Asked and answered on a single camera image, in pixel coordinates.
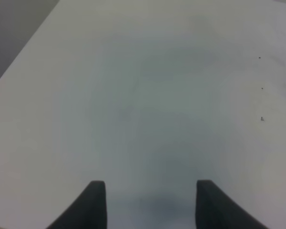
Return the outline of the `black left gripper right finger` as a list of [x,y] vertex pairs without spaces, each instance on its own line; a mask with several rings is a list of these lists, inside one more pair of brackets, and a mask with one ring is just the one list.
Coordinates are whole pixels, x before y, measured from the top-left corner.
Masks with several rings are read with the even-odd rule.
[[196,183],[197,229],[265,229],[211,180]]

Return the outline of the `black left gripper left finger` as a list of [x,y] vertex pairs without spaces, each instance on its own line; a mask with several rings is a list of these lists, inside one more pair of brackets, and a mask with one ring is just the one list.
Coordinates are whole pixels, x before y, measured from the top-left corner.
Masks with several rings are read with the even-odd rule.
[[49,229],[107,229],[106,186],[92,181]]

